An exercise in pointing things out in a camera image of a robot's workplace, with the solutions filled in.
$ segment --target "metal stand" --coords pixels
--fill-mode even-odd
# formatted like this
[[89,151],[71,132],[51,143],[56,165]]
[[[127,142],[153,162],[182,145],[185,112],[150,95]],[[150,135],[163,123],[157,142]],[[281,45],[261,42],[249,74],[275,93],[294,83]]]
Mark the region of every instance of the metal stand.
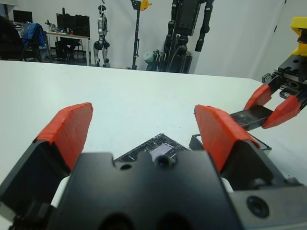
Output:
[[8,5],[7,4],[4,4],[4,12],[5,12],[5,18],[7,20],[9,20],[9,11],[8,11]]
[[135,37],[134,37],[134,50],[133,50],[133,63],[132,69],[136,69],[136,58],[139,56],[139,23],[140,23],[140,11],[141,11],[141,2],[136,0],[131,0],[133,9],[137,11],[136,16],[136,26],[135,26]]

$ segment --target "robot leg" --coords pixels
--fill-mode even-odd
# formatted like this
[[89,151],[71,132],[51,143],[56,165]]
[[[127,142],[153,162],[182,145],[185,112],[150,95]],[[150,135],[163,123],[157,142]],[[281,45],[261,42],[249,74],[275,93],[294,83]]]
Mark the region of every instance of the robot leg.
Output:
[[98,58],[98,54],[99,54],[99,49],[96,49],[97,44],[95,42],[94,44],[94,58],[95,58],[95,65],[97,67],[100,67],[100,59]]
[[107,58],[107,49],[109,47],[110,47],[110,44],[107,41],[105,41],[104,47],[102,48],[102,57],[103,57],[104,63],[105,63],[104,67],[106,67],[106,68],[111,67],[110,63],[109,63],[109,59]]

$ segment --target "humanoid robot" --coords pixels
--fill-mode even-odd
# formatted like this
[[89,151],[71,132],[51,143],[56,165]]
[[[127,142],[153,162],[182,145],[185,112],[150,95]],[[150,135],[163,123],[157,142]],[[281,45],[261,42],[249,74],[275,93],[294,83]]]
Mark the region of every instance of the humanoid robot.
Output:
[[106,10],[106,7],[104,5],[100,5],[98,7],[99,9],[99,15],[98,18],[98,33],[99,33],[99,40],[94,43],[94,57],[95,57],[95,65],[97,67],[100,67],[100,59],[98,58],[99,51],[102,50],[102,57],[104,60],[103,67],[110,68],[109,59],[107,56],[107,49],[110,47],[110,43],[106,40],[106,34],[107,34],[107,19],[104,14],[104,11]]

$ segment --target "white table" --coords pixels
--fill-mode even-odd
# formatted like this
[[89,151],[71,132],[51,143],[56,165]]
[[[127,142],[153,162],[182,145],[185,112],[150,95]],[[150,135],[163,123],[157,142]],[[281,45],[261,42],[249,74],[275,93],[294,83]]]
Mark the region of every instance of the white table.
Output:
[[82,44],[86,44],[85,45],[86,65],[87,66],[90,65],[90,55],[89,55],[90,37],[78,36],[78,35],[72,35],[72,34],[65,34],[65,33],[56,33],[56,32],[50,32],[50,31],[47,31],[46,33],[47,33],[48,37],[56,37],[56,38],[64,37],[64,38],[81,40]]
[[[260,86],[243,78],[49,63],[0,61],[0,69],[0,183],[41,129],[66,106],[93,104],[83,151],[112,152],[117,158],[159,133],[188,147],[191,135],[199,133],[195,105],[231,114],[242,110]],[[273,109],[282,101],[276,93],[267,107]],[[251,132],[273,148],[269,158],[284,176],[304,184],[306,114],[307,109],[278,127]],[[0,229],[8,226],[4,222],[0,219]]]

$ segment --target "cable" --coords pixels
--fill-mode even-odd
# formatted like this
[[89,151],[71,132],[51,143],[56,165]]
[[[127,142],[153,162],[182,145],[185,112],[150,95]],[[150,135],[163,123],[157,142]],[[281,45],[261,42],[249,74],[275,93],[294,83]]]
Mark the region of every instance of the cable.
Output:
[[167,68],[167,72],[169,72],[169,69],[171,68],[171,66],[172,66],[172,64],[173,64],[173,61],[174,61],[174,58],[175,58],[175,56],[177,55],[177,53],[179,52],[179,50],[180,50],[180,46],[176,49],[176,51],[175,51],[175,53],[174,53],[174,55],[173,55],[173,57],[172,57],[172,60],[171,60],[171,62],[169,63],[169,66],[168,66],[168,68]]
[[183,68],[186,66],[186,62],[187,62],[187,56],[185,55],[185,56],[184,56],[184,60],[183,60],[183,64],[182,64],[182,66],[181,66],[181,68],[180,68],[180,73],[182,73]]

